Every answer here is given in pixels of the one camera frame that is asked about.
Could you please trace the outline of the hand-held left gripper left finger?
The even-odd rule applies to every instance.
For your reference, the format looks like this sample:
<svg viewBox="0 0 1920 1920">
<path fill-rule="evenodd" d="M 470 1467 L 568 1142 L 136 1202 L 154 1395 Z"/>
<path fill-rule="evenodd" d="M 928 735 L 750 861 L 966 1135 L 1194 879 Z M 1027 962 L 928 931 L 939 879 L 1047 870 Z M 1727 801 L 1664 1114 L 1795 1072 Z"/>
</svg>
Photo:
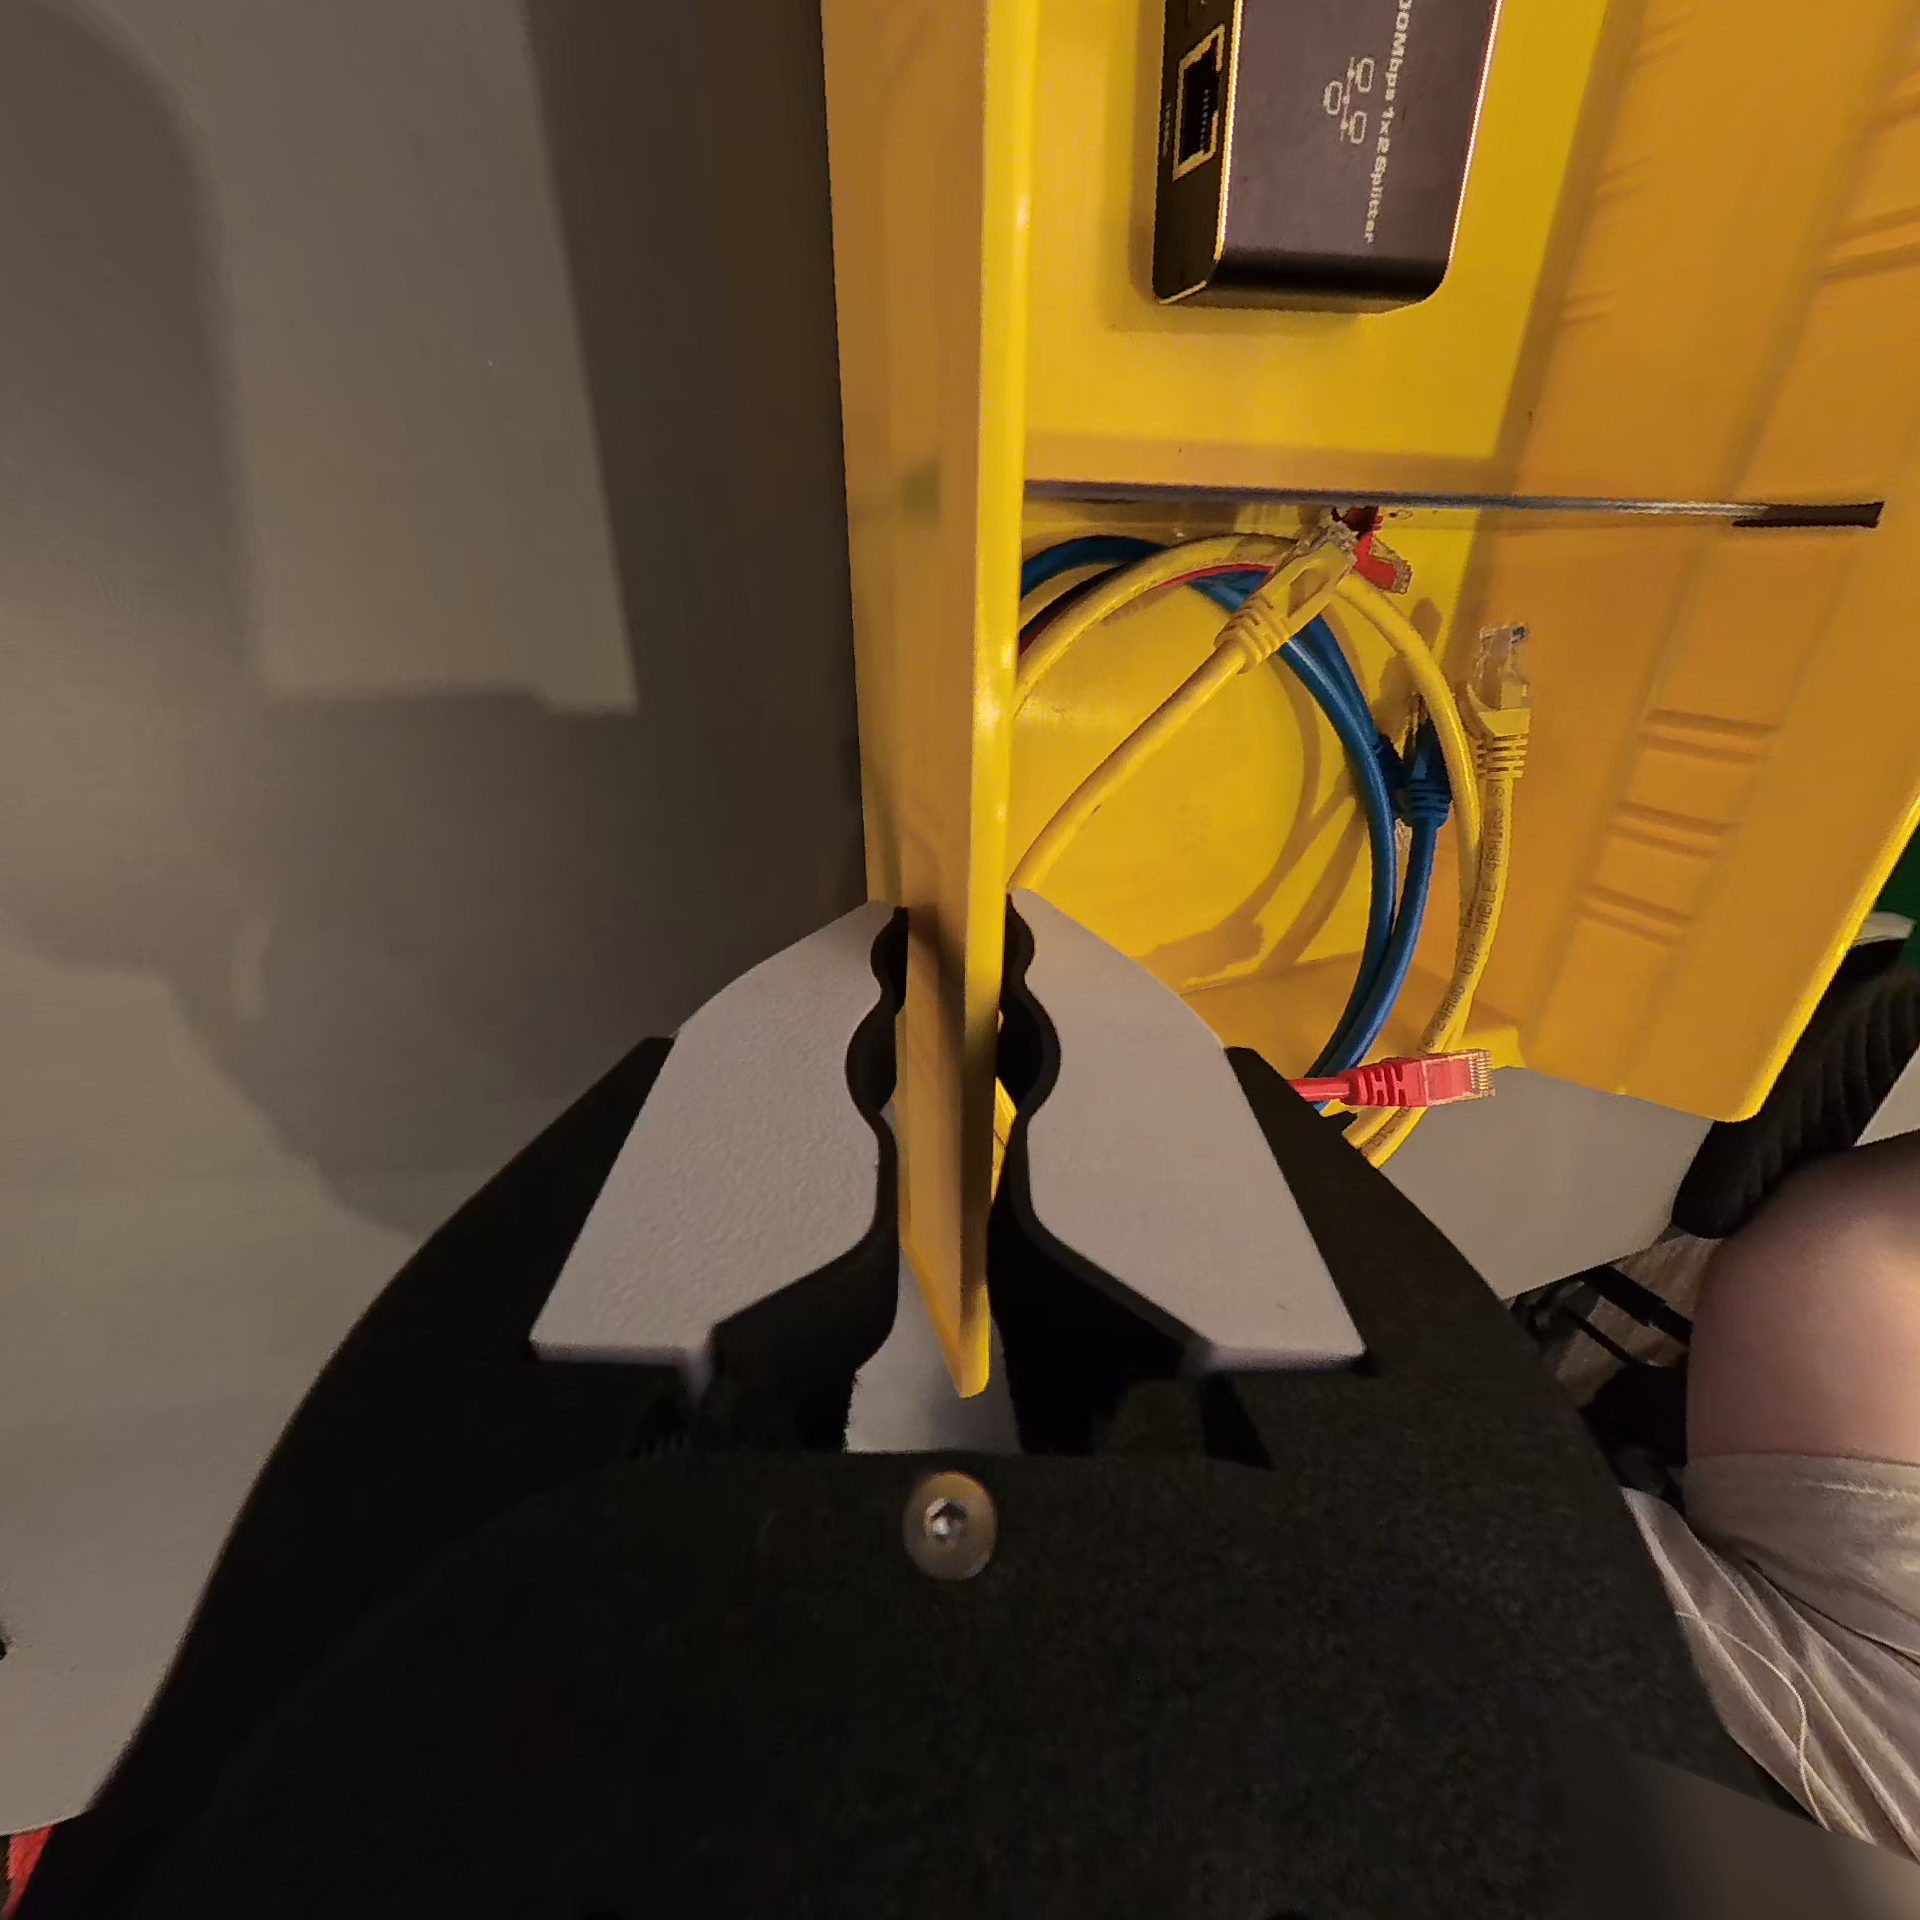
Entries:
<svg viewBox="0 0 1920 1920">
<path fill-rule="evenodd" d="M 898 962 L 864 903 L 727 982 L 668 1043 L 532 1322 L 544 1359 L 711 1375 L 722 1327 L 837 1266 L 877 1259 L 896 1311 Z"/>
</svg>

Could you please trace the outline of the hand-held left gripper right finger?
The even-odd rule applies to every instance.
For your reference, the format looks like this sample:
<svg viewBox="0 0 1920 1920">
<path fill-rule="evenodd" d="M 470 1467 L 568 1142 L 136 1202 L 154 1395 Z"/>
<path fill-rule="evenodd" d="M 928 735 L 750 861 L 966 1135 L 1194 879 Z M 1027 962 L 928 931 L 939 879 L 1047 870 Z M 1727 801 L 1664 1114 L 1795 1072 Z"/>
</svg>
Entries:
<svg viewBox="0 0 1920 1920">
<path fill-rule="evenodd" d="M 1044 896 L 1007 896 L 1004 1174 L 1039 1254 L 1212 1373 L 1351 1367 L 1363 1338 L 1212 1025 Z"/>
</svg>

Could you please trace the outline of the yellow plastic bin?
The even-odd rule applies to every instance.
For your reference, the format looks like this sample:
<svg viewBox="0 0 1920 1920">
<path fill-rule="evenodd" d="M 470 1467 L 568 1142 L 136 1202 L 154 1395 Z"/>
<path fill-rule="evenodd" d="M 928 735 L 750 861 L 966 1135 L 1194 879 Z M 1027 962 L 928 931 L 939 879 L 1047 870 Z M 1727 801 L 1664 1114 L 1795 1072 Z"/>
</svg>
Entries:
<svg viewBox="0 0 1920 1920">
<path fill-rule="evenodd" d="M 1458 755 L 1383 1047 L 1744 1119 L 1915 829 L 1915 3 L 1500 3 L 1447 277 L 1162 303 L 1165 3 L 823 3 L 860 755 L 907 911 L 902 1246 L 990 1381 L 1000 911 L 1034 886 L 1308 1066 L 1364 931 L 1322 614 Z M 1044 501 L 1200 487 L 1883 498 L 1871 531 Z"/>
</svg>

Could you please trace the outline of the black ethernet splitter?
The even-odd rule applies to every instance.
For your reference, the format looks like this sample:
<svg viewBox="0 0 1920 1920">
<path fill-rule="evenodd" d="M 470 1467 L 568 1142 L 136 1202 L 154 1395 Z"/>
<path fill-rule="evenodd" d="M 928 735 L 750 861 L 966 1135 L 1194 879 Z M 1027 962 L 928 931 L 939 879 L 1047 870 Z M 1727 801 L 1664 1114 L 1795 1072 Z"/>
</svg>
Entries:
<svg viewBox="0 0 1920 1920">
<path fill-rule="evenodd" d="M 1454 254 L 1500 2 L 1165 2 L 1162 303 L 1388 311 Z"/>
</svg>

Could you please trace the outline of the person's leg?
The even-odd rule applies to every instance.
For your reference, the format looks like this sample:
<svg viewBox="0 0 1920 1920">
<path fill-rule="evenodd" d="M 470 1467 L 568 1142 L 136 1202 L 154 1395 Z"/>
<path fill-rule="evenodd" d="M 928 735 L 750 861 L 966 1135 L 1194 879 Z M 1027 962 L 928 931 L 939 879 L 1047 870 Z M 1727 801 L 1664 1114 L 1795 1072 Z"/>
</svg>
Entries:
<svg viewBox="0 0 1920 1920">
<path fill-rule="evenodd" d="M 1694 1518 L 1787 1491 L 1915 1504 L 1918 1138 L 1789 1177 L 1709 1259 L 1686 1357 Z"/>
</svg>

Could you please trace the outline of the grey shorts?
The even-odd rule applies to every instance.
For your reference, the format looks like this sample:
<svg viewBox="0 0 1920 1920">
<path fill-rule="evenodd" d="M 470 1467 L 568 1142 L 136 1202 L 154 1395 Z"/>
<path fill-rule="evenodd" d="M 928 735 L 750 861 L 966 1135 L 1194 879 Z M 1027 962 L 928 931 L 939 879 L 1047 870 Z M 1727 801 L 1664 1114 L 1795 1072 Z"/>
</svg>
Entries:
<svg viewBox="0 0 1920 1920">
<path fill-rule="evenodd" d="M 1715 1456 L 1622 1490 L 1742 1750 L 1831 1833 L 1918 1857 L 1918 1470 Z"/>
</svg>

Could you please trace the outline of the black bin divider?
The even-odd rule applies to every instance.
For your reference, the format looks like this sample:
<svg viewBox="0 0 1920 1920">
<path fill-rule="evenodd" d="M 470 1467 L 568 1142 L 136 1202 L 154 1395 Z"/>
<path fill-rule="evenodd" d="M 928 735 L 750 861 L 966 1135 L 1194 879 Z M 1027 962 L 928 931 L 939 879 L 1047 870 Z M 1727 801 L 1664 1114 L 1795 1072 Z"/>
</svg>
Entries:
<svg viewBox="0 0 1920 1920">
<path fill-rule="evenodd" d="M 1023 493 L 1044 501 L 1079 501 L 1130 507 L 1332 507 L 1380 511 L 1519 511 L 1549 517 L 1604 517 L 1647 520 L 1709 520 L 1739 529 L 1835 529 L 1871 531 L 1882 526 L 1883 498 L 1780 501 L 1707 496 L 1604 496 L 1430 487 L 1200 487 L 1156 481 L 1096 481 L 1090 478 L 1031 478 Z"/>
</svg>

